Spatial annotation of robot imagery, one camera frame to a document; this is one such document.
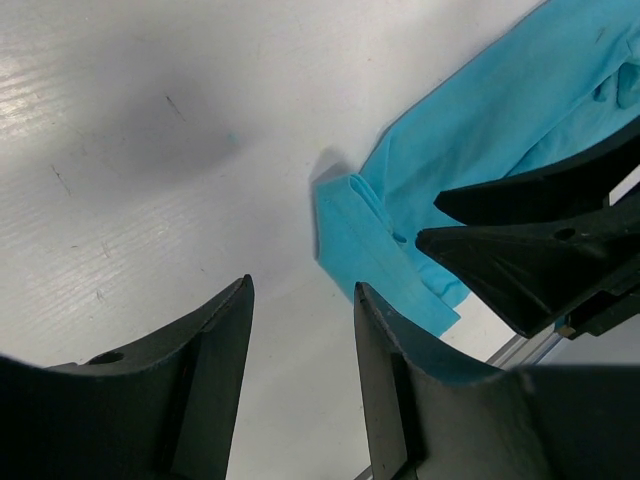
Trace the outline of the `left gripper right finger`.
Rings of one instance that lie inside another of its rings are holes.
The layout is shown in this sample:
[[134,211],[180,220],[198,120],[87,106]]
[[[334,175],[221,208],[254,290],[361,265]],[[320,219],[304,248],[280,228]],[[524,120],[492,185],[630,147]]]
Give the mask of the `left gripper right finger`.
[[639,370],[478,361],[370,285],[354,323],[377,479],[635,479]]

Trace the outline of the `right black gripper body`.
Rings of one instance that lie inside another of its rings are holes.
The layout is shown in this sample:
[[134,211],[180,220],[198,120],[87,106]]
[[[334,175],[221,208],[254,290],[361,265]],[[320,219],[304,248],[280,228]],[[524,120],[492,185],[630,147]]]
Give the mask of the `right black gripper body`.
[[639,271],[617,285],[599,290],[568,313],[559,323],[559,334],[575,340],[600,336],[639,313]]

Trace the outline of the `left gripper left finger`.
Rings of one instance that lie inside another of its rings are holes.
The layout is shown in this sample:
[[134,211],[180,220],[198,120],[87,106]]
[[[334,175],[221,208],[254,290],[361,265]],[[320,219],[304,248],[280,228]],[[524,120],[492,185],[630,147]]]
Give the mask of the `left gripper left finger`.
[[222,479],[254,310],[243,276],[84,364],[1,360],[5,479]]

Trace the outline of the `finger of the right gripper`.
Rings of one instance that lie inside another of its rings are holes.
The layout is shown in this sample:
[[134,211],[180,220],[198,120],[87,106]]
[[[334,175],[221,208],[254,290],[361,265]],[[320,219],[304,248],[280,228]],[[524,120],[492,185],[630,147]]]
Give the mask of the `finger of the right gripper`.
[[570,219],[609,204],[609,193],[639,165],[639,121],[592,147],[522,174],[441,192],[434,205],[468,226]]
[[425,229],[417,248],[533,337],[639,271],[639,197],[554,222]]

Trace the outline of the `teal t shirt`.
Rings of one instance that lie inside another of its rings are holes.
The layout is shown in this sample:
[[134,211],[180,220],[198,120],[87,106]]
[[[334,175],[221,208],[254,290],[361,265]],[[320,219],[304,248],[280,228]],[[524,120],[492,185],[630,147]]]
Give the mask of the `teal t shirt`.
[[549,1],[392,124],[362,169],[314,189],[319,265],[375,288],[434,335],[468,288],[415,245],[451,219],[436,196],[545,167],[639,114],[639,5]]

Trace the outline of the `aluminium front rail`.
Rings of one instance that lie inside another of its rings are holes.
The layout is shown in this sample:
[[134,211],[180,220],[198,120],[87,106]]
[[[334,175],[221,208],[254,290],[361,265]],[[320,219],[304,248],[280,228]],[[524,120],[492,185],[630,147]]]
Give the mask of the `aluminium front rail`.
[[[609,193],[609,204],[601,209],[612,207],[616,203],[633,195],[637,195],[639,197],[639,191],[636,184],[638,168],[639,165]],[[468,226],[459,222],[458,227],[485,226]],[[517,334],[517,339],[514,342],[508,344],[495,357],[484,363],[502,370],[510,370],[525,365],[542,366],[545,365],[543,362],[544,356],[565,340],[570,339],[561,336],[553,327],[547,327],[533,337],[523,337]]]

